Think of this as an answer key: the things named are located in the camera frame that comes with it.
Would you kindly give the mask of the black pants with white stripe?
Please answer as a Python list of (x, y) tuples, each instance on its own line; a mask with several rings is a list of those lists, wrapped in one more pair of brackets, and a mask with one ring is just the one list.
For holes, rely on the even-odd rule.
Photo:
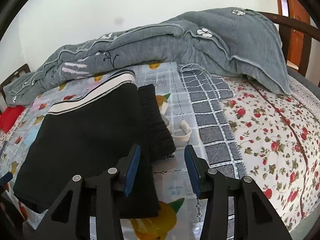
[(133, 188), (116, 196), (121, 218), (156, 217), (160, 210), (153, 162), (175, 152), (152, 84), (138, 87), (119, 71), (85, 96), (55, 103), (41, 124), (14, 183), (15, 197), (36, 213), (50, 208), (75, 175), (97, 176), (115, 167), (134, 144), (141, 157)]

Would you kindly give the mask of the red pillow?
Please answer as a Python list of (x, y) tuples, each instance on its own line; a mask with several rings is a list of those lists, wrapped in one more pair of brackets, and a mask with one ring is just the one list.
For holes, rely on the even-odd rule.
[(1, 131), (3, 131), (4, 133), (8, 133), (24, 110), (24, 106), (7, 107), (1, 114)]

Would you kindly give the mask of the dark wooden headboard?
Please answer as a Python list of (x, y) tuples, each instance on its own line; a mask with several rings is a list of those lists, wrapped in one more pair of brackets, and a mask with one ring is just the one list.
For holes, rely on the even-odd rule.
[(5, 111), (7, 108), (7, 102), (6, 102), (6, 96), (4, 93), (3, 88), (8, 85), (9, 83), (12, 83), (20, 76), (27, 74), (30, 72), (29, 66), (25, 63), (20, 68), (18, 68), (16, 71), (14, 71), (9, 77), (7, 77), (2, 83), (1, 83), (1, 114)]

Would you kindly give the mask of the fruit print grey blanket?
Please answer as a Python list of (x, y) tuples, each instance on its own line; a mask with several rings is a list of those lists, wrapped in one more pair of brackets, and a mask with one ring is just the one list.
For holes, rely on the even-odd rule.
[[(245, 173), (243, 158), (227, 118), (221, 99), (232, 99), (234, 93), (224, 79), (196, 68), (179, 70), (175, 63), (159, 67), (134, 66), (137, 86), (153, 84), (157, 101), (166, 108), (176, 151), (154, 163), (153, 174), (158, 197), (163, 202), (176, 201), (177, 222), (167, 230), (167, 239), (199, 239), (206, 201), (192, 192), (184, 162), (184, 147), (191, 144), (196, 154), (210, 167), (236, 179)], [(1, 174), (17, 174), (42, 121), (52, 104), (74, 100), (103, 83), (106, 75), (71, 81), (39, 95), (14, 124), (1, 136)]]

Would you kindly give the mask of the grey quilted comforter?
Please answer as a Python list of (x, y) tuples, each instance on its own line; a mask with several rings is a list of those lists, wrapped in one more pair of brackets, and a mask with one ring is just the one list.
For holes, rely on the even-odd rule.
[(246, 75), (275, 94), (291, 94), (276, 26), (243, 8), (190, 11), (162, 23), (106, 33), (57, 49), (33, 73), (4, 87), (8, 106), (35, 98), (71, 80), (157, 62), (194, 64), (220, 76)]

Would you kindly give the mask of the dark wooden footboard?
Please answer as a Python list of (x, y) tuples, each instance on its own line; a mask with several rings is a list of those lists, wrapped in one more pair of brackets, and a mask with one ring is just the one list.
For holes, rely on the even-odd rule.
[(306, 77), (312, 40), (319, 41), (319, 31), (311, 25), (308, 12), (305, 9), (290, 9), (288, 16), (271, 12), (261, 14), (279, 25), (287, 65)]

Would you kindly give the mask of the brown wooden door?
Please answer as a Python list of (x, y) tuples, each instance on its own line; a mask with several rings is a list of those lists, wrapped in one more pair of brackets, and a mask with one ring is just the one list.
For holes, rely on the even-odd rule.
[[(282, 16), (310, 24), (310, 16), (298, 0), (277, 0), (278, 11)], [(309, 65), (311, 52), (311, 37), (290, 29), (290, 41), (287, 54), (289, 66), (295, 70), (304, 70)]]

